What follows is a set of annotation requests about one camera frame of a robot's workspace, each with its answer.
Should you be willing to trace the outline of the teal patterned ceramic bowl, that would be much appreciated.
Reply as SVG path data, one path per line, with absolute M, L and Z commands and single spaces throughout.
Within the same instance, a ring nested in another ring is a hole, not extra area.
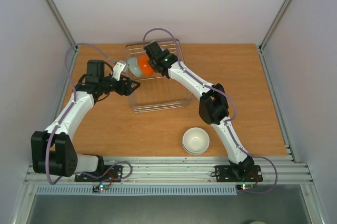
M 137 63 L 137 58 L 136 57 L 131 57 L 127 61 L 128 67 L 131 71 L 131 73 L 135 77 L 141 77 L 143 75 L 143 72 L 140 70 L 138 63 Z

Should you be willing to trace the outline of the chrome wire dish rack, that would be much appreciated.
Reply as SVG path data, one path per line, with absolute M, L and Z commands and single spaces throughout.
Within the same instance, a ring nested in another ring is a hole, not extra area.
M 177 48 L 171 39 L 158 40 L 163 49 L 168 49 L 177 55 Z M 132 57 L 146 55 L 143 43 L 127 44 L 125 46 L 126 60 Z M 134 76 L 130 70 L 128 77 L 139 82 L 140 87 L 129 96 L 129 105 L 136 113 L 186 107 L 193 101 L 192 93 L 175 80 L 167 79 L 160 73 L 151 76 Z

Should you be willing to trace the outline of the striped ceramic bowl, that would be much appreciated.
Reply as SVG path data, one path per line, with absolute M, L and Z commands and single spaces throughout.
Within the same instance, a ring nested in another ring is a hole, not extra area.
M 205 152 L 208 150 L 208 148 L 202 149 L 201 151 L 191 151 L 191 150 L 186 149 L 186 148 L 184 148 L 184 150 L 185 150 L 187 153 L 189 153 L 190 155 L 201 155 L 201 154 L 205 153 Z

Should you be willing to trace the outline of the blue zigzag patterned bowl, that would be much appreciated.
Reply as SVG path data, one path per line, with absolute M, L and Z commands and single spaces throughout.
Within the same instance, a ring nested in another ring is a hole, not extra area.
M 191 151 L 201 151 L 209 148 L 210 138 L 208 133 L 198 127 L 188 129 L 182 137 L 182 145 Z

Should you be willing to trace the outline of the white and orange bowl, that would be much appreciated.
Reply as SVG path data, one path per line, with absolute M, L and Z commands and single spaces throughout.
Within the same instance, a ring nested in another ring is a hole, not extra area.
M 151 76 L 154 74 L 154 70 L 149 64 L 149 57 L 147 55 L 142 55 L 137 58 L 137 64 L 141 72 L 146 76 Z

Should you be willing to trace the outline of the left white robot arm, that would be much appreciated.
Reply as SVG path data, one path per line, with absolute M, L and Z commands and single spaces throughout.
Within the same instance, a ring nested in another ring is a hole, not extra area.
M 35 173 L 58 177 L 84 174 L 102 180 L 107 169 L 98 155 L 77 154 L 72 140 L 81 121 L 93 106 L 111 92 L 129 96 L 140 83 L 123 75 L 127 63 L 111 66 L 103 60 L 89 60 L 86 73 L 73 87 L 73 93 L 59 116 L 45 130 L 31 136 L 32 165 Z

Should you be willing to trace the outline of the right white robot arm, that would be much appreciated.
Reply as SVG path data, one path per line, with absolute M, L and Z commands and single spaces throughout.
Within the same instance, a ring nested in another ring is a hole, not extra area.
M 199 100 L 200 118 L 216 131 L 223 143 L 235 180 L 246 179 L 254 166 L 253 158 L 241 144 L 231 121 L 228 102 L 232 102 L 221 84 L 213 85 L 192 72 L 178 56 L 153 41 L 144 46 L 155 72 L 187 88 Z

